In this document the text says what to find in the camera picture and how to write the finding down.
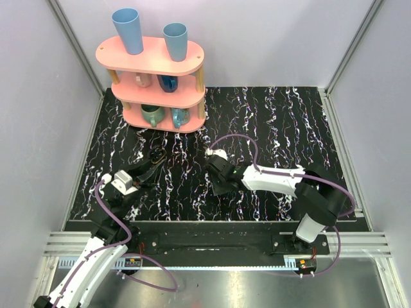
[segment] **pink shelf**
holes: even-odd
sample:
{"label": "pink shelf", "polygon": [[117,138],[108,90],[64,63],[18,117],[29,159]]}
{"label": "pink shelf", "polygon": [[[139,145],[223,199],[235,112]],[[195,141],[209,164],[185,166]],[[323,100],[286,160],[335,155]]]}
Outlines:
{"label": "pink shelf", "polygon": [[140,104],[132,104],[130,110],[123,110],[124,120],[132,126],[140,128],[151,128],[153,130],[166,130],[169,132],[177,133],[191,133],[198,130],[203,124],[205,119],[198,118],[198,107],[194,106],[190,108],[190,121],[189,123],[182,125],[180,128],[175,128],[173,119],[171,118],[170,108],[166,108],[166,116],[157,127],[152,127],[141,115]]}
{"label": "pink shelf", "polygon": [[204,50],[192,41],[188,41],[187,58],[181,62],[170,58],[163,38],[143,37],[143,46],[142,53],[130,55],[120,37],[112,37],[98,46],[96,58],[107,69],[170,76],[191,74],[204,61]]}
{"label": "pink shelf", "polygon": [[152,76],[152,84],[147,88],[141,88],[136,83],[136,74],[123,72],[119,75],[120,83],[111,85],[115,97],[120,101],[129,103],[144,103],[175,108],[189,108],[197,105],[204,97],[206,90],[197,92],[195,77],[191,75],[179,76],[179,86],[173,93],[165,93],[157,79]]}

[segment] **black and white patterned surface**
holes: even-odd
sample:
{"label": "black and white patterned surface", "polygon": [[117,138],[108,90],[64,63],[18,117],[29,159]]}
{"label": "black and white patterned surface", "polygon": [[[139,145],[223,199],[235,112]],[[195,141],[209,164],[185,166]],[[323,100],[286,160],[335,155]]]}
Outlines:
{"label": "black and white patterned surface", "polygon": [[[323,164],[344,184],[319,93],[313,87],[208,88],[206,122],[195,133],[182,134],[134,128],[124,121],[121,104],[108,90],[80,180],[70,219],[87,219],[94,186],[100,176],[137,162],[155,145],[168,160],[151,191],[142,191],[131,220],[291,219],[292,198],[271,192],[237,192],[213,196],[205,171],[205,150],[228,133],[252,137],[259,146],[259,164],[305,167]],[[245,139],[226,139],[232,162],[251,160],[254,149]]]}

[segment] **shelf tier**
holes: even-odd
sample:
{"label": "shelf tier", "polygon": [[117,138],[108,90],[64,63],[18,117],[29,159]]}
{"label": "shelf tier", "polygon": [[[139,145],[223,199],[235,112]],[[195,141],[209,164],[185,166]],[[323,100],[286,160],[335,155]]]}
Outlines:
{"label": "shelf tier", "polygon": [[173,108],[189,108],[199,104],[206,90],[196,91],[196,79],[186,75],[179,77],[179,86],[173,93],[166,93],[160,87],[157,76],[152,76],[152,84],[147,88],[139,87],[136,83],[136,74],[123,72],[119,75],[120,82],[113,83],[111,89],[115,97],[128,103],[144,103]]}
{"label": "shelf tier", "polygon": [[168,132],[176,133],[191,133],[198,130],[205,122],[205,119],[198,118],[198,107],[194,106],[190,108],[190,121],[189,123],[182,125],[180,128],[175,128],[173,119],[171,118],[170,108],[166,108],[166,116],[157,127],[152,127],[150,123],[144,120],[141,114],[140,104],[132,104],[130,110],[123,109],[124,120],[131,126],[140,128],[151,128],[153,130],[166,130]]}
{"label": "shelf tier", "polygon": [[204,50],[188,41],[187,58],[175,62],[168,54],[166,42],[160,37],[143,37],[144,50],[138,55],[130,55],[119,36],[111,37],[98,46],[96,58],[107,69],[137,73],[184,76],[201,67]]}

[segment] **light blue cup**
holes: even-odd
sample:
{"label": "light blue cup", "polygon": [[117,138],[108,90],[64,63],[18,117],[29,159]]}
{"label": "light blue cup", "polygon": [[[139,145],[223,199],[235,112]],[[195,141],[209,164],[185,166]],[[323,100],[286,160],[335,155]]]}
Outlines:
{"label": "light blue cup", "polygon": [[183,61],[187,56],[187,27],[179,22],[168,24],[163,29],[167,50],[173,61]]}
{"label": "light blue cup", "polygon": [[187,124],[190,121],[190,110],[188,108],[171,108],[171,116],[173,117],[174,127],[180,128],[181,125]]}
{"label": "light blue cup", "polygon": [[138,55],[143,51],[139,12],[133,8],[115,11],[112,20],[126,47],[127,53]]}

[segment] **white wall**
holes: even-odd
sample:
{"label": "white wall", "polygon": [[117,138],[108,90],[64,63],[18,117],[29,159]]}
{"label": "white wall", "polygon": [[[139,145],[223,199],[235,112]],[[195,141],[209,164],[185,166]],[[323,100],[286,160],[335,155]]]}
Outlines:
{"label": "white wall", "polygon": [[373,227],[411,302],[411,2],[386,1],[333,91]]}
{"label": "white wall", "polygon": [[205,51],[208,86],[325,87],[372,0],[60,0],[103,86],[96,48],[116,35],[112,13],[139,10],[143,35],[183,22]]}
{"label": "white wall", "polygon": [[0,1],[0,17],[0,306],[27,307],[99,99],[44,0]]}

